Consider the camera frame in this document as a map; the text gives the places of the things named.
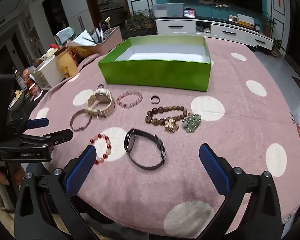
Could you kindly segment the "cream white wristwatch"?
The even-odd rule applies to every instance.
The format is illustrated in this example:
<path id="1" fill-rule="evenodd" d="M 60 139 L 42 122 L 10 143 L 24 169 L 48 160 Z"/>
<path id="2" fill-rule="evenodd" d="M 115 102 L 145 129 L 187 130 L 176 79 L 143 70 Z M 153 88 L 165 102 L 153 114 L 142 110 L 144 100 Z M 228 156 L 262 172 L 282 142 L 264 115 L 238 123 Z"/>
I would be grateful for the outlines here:
<path id="1" fill-rule="evenodd" d="M 98 118 L 105 118 L 109 116 L 114 109 L 115 100 L 111 92 L 105 88 L 98 88 L 87 100 L 86 108 L 83 109 L 83 111 Z"/>

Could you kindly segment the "black wristwatch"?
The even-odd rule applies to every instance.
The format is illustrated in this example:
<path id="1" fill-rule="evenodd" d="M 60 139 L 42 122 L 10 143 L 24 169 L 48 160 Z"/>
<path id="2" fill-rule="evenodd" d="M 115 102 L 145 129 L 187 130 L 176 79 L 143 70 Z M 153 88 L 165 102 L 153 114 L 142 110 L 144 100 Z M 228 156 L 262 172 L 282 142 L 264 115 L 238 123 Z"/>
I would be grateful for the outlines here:
<path id="1" fill-rule="evenodd" d="M 140 169 L 153 171 L 166 163 L 165 146 L 157 135 L 133 128 L 127 132 L 123 146 L 130 161 Z"/>

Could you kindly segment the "red instant noodle cup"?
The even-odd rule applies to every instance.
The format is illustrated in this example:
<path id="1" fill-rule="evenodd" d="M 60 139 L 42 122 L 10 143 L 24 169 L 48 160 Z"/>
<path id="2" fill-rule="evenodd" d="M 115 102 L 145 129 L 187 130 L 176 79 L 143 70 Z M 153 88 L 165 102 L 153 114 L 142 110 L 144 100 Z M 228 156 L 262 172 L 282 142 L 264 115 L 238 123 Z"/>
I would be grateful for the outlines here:
<path id="1" fill-rule="evenodd" d="M 36 83 L 30 85 L 29 91 L 32 94 L 34 101 L 36 101 L 42 95 L 42 90 Z"/>

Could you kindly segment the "white storage basket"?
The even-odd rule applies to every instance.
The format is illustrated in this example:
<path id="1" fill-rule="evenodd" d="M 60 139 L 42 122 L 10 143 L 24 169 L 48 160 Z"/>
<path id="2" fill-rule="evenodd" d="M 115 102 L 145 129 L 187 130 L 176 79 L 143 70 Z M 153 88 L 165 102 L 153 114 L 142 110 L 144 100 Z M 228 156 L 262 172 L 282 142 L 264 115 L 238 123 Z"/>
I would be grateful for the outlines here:
<path id="1" fill-rule="evenodd" d="M 51 89 L 64 79 L 55 57 L 47 60 L 43 58 L 36 59 L 33 63 L 31 75 L 41 89 Z"/>

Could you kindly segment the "carved flower pendant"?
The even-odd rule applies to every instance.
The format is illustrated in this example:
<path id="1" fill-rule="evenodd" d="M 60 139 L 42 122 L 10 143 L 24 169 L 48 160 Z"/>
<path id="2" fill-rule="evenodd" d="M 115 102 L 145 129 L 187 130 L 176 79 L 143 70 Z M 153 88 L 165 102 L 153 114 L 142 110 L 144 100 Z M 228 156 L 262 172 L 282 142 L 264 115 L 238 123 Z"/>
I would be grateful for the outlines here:
<path id="1" fill-rule="evenodd" d="M 174 133 L 179 129 L 179 126 L 174 118 L 165 120 L 165 131 Z"/>

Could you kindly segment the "yellow bear bottle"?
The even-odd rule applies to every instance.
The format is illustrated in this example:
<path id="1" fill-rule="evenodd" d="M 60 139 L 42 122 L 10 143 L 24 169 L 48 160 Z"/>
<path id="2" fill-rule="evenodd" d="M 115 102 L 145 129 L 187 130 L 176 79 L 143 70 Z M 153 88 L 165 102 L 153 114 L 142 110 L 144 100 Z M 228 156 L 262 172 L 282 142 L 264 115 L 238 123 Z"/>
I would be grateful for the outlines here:
<path id="1" fill-rule="evenodd" d="M 54 53 L 57 64 L 65 78 L 70 78 L 78 73 L 77 63 L 66 47 L 60 48 Z"/>

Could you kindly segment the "pink polka dot tablecloth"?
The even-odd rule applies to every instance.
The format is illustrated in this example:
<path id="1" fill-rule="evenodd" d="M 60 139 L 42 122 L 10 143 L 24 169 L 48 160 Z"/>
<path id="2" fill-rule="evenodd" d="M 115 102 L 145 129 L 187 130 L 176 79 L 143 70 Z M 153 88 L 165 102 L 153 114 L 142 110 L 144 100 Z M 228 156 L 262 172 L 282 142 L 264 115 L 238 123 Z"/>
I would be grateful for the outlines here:
<path id="1" fill-rule="evenodd" d="M 81 71 L 40 100 L 31 118 L 48 118 L 49 126 L 32 130 L 44 135 L 84 126 L 70 142 L 57 146 L 48 170 L 64 167 L 101 134 L 111 153 L 95 165 L 79 197 L 106 217 L 130 228 L 158 235 L 196 237 L 223 202 L 199 159 L 209 144 L 232 166 L 250 174 L 269 171 L 279 196 L 281 217 L 300 206 L 300 140 L 281 90 L 262 62 L 263 55 L 234 42 L 207 39 L 212 67 L 207 92 L 160 87 L 106 85 L 114 97 L 137 91 L 143 100 L 133 108 L 116 106 L 105 118 L 75 113 L 104 83 L 98 55 L 86 59 Z M 174 118 L 179 129 L 165 131 Z M 124 149 L 131 129 L 157 135 L 167 160 L 159 169 L 135 166 Z"/>

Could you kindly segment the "green cardboard box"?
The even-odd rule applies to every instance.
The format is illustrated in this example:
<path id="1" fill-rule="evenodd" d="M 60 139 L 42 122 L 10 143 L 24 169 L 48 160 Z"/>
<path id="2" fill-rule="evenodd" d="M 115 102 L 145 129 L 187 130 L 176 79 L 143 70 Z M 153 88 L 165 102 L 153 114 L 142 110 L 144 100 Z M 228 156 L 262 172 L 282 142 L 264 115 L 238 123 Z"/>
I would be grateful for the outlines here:
<path id="1" fill-rule="evenodd" d="M 131 37 L 99 63 L 111 85 L 137 85 L 207 92 L 211 57 L 206 39 L 193 35 Z"/>

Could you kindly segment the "pink desk organizer box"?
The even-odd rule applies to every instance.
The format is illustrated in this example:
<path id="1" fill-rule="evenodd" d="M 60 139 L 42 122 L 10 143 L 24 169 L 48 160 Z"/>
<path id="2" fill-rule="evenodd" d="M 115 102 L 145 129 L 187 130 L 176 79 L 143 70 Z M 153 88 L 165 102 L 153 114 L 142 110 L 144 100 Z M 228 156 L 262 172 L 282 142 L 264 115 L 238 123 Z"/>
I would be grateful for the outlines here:
<path id="1" fill-rule="evenodd" d="M 111 28 L 111 32 L 106 36 L 106 38 L 93 46 L 84 46 L 74 41 L 68 40 L 66 43 L 67 47 L 78 47 L 89 51 L 92 54 L 106 55 L 112 49 L 117 47 L 123 42 L 121 30 L 119 27 Z"/>

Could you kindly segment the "potted plant by cabinet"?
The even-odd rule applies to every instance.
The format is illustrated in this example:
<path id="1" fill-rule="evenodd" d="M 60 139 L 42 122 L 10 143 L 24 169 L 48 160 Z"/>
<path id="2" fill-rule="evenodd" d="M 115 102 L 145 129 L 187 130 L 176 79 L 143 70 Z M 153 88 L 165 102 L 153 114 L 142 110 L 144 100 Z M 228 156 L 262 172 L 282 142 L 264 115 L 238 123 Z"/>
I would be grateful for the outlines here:
<path id="1" fill-rule="evenodd" d="M 279 57 L 280 50 L 286 52 L 285 48 L 282 46 L 282 40 L 276 38 L 273 39 L 273 47 L 271 50 L 271 55 L 275 58 Z"/>

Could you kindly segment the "white tv cabinet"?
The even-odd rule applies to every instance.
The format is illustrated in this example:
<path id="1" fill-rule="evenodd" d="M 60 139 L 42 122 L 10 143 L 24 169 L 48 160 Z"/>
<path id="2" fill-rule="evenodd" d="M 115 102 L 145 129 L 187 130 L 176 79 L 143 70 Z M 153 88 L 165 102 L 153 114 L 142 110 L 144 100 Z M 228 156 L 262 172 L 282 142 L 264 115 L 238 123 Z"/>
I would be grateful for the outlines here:
<path id="1" fill-rule="evenodd" d="M 271 50 L 273 40 L 263 34 L 232 23 L 190 18 L 156 18 L 159 35 L 197 35 Z"/>

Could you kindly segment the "small black alarm clock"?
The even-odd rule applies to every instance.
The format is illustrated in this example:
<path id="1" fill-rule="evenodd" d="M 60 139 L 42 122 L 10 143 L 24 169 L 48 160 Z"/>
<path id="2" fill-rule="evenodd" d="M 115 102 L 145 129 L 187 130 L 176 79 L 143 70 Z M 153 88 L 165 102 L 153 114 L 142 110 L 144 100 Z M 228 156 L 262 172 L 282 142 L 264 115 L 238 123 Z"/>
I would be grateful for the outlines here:
<path id="1" fill-rule="evenodd" d="M 255 27 L 255 30 L 256 30 L 256 31 L 260 31 L 260 29 L 261 29 L 259 24 L 255 24 L 254 27 Z"/>

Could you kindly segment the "white yellow box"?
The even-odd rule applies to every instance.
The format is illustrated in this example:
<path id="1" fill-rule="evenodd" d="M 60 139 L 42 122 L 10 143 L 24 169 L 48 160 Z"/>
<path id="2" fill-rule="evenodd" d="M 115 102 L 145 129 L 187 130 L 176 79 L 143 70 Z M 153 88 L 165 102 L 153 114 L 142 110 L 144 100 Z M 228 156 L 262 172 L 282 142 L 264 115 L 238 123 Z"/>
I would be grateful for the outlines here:
<path id="1" fill-rule="evenodd" d="M 255 26 L 253 17 L 242 15 L 242 14 L 237 14 L 237 22 L 238 22 L 238 24 L 249 27 L 249 28 L 254 28 L 254 26 Z"/>

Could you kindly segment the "potted plant on cabinet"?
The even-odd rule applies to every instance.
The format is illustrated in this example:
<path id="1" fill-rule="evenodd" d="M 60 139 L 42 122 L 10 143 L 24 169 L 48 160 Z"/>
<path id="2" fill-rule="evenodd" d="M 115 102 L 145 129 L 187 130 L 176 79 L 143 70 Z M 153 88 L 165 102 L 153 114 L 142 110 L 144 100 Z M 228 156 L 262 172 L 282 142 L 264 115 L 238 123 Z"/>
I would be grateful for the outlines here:
<path id="1" fill-rule="evenodd" d="M 277 19 L 271 17 L 267 12 L 262 13 L 263 34 L 272 38 L 274 29 L 278 23 Z"/>

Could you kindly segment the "clear plastic storage bin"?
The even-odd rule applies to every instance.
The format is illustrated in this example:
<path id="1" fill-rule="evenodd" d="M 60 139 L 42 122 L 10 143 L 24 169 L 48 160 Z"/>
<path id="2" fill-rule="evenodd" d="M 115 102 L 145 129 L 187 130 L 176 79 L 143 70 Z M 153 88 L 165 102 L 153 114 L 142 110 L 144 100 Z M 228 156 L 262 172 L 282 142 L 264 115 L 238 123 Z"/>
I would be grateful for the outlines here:
<path id="1" fill-rule="evenodd" d="M 155 18 L 183 17 L 184 3 L 166 3 L 152 5 Z"/>

